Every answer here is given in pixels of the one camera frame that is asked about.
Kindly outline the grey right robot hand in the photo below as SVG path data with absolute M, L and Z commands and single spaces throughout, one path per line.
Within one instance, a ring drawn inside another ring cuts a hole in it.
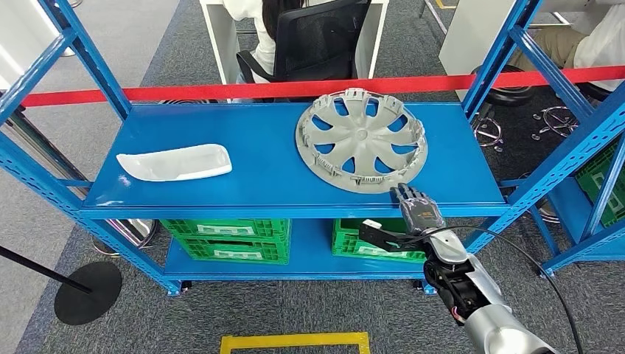
M 399 202 L 399 210 L 406 224 L 408 235 L 420 236 L 428 229 L 440 229 L 446 223 L 435 201 L 405 183 L 390 188 Z

